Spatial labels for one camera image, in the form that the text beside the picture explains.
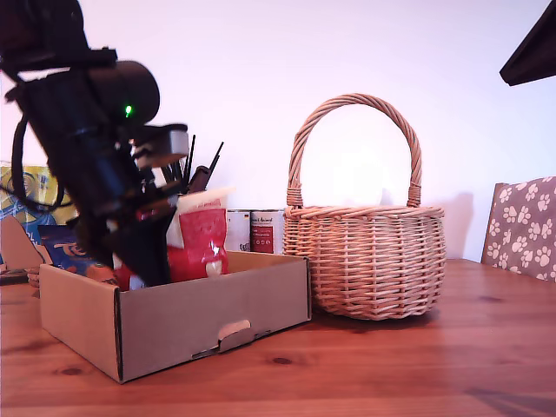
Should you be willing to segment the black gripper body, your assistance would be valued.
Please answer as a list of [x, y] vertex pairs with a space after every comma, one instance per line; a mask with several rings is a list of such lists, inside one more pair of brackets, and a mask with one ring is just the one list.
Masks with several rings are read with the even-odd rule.
[[154, 184], [154, 168], [176, 161], [173, 129], [73, 129], [50, 135], [50, 168], [69, 192], [85, 248], [110, 248], [110, 233], [174, 214], [175, 183]]

